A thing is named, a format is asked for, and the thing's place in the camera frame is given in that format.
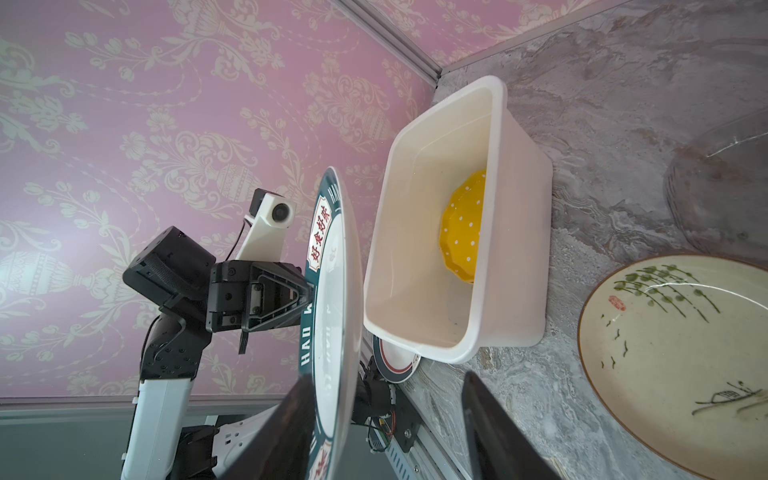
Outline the white plate green red rim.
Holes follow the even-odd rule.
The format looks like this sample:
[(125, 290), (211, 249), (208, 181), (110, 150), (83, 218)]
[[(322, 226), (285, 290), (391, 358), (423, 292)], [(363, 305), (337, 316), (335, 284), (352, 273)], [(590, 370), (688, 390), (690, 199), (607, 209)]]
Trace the white plate green red rim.
[(421, 361), (420, 355), (378, 336), (373, 336), (373, 358), (381, 376), (393, 384), (410, 379)]

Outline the left aluminium corner post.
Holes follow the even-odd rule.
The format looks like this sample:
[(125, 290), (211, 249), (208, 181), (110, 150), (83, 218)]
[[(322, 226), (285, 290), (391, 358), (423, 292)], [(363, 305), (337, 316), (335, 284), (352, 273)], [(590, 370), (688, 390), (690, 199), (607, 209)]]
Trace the left aluminium corner post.
[(370, 1), (331, 0), (330, 3), (432, 87), (437, 87), (442, 68)]

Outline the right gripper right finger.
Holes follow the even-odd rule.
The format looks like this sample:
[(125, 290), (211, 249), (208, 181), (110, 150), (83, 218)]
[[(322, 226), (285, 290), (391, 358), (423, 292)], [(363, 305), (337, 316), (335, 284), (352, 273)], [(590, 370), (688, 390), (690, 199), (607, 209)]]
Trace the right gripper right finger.
[(472, 371), (461, 400), (473, 479), (560, 479)]

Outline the white plastic bin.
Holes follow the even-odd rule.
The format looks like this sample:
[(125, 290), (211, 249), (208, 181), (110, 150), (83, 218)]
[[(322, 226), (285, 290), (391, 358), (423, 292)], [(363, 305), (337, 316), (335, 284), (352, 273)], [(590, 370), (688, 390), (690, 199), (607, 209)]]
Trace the white plastic bin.
[(543, 337), (553, 166), (486, 76), (407, 125), (387, 163), (365, 327), (443, 363)]

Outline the yellow polka dot plate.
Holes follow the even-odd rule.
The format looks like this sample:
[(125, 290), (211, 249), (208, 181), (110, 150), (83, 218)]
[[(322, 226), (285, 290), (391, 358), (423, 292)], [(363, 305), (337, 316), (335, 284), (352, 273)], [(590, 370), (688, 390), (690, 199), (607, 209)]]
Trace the yellow polka dot plate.
[(472, 284), (478, 261), (486, 171), (473, 173), (451, 195), (440, 223), (438, 244), (445, 267)]

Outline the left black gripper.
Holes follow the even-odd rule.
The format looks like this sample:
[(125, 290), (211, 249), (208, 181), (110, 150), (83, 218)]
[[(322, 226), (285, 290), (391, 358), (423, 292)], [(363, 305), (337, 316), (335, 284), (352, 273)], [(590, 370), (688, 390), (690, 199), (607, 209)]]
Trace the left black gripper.
[(211, 269), (206, 329), (258, 332), (298, 326), (314, 298), (301, 269), (282, 262), (231, 260)]

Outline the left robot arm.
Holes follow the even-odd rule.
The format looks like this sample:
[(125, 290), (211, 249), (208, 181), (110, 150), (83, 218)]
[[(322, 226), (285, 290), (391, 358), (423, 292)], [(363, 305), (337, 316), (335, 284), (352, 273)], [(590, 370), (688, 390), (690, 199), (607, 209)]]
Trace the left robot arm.
[(296, 326), (314, 289), (301, 269), (281, 261), (285, 230), (252, 221), (237, 256), (219, 262), (171, 226), (145, 247), (123, 274), (124, 283), (155, 303), (159, 315), (141, 353), (139, 393), (121, 476), (193, 478), (215, 462), (174, 464), (182, 418), (204, 350), (214, 334), (250, 334)]

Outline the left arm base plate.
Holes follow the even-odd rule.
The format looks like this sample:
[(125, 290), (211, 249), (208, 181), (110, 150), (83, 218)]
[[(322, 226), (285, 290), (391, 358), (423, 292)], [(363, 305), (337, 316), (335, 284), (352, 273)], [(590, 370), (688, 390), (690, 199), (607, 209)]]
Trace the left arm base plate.
[(387, 382), (374, 359), (358, 362), (358, 377), (351, 423), (378, 431), (404, 453), (416, 444), (423, 420), (404, 391)]

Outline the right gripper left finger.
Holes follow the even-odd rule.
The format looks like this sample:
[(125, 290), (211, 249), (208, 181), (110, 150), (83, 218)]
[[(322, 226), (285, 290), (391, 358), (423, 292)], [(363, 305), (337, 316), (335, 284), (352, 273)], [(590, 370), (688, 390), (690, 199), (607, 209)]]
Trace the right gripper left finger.
[(305, 479), (315, 426), (315, 391), (302, 376), (222, 479)]

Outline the clear glass plate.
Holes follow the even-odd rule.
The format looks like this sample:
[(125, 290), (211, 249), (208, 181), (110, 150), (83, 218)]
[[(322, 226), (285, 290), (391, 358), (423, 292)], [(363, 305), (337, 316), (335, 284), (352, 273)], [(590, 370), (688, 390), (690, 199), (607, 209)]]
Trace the clear glass plate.
[(678, 150), (667, 206), (703, 254), (767, 266), (767, 111), (713, 128)]

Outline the cream willow pattern plate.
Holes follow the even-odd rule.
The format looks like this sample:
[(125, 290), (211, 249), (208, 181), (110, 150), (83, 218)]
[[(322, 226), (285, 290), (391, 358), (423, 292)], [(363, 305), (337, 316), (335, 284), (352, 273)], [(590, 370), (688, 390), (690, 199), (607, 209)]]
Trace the cream willow pattern plate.
[(664, 255), (602, 280), (578, 350), (600, 401), (639, 442), (706, 479), (767, 475), (767, 272)]

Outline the white plate dark green rim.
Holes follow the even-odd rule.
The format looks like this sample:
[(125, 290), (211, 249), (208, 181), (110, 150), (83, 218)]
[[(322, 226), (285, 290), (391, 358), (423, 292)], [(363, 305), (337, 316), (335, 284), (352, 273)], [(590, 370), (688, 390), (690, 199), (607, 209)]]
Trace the white plate dark green rim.
[(307, 479), (332, 479), (352, 424), (363, 333), (363, 268), (354, 210), (330, 167), (313, 209), (305, 279), (313, 299), (301, 316), (299, 375), (312, 377), (315, 421)]

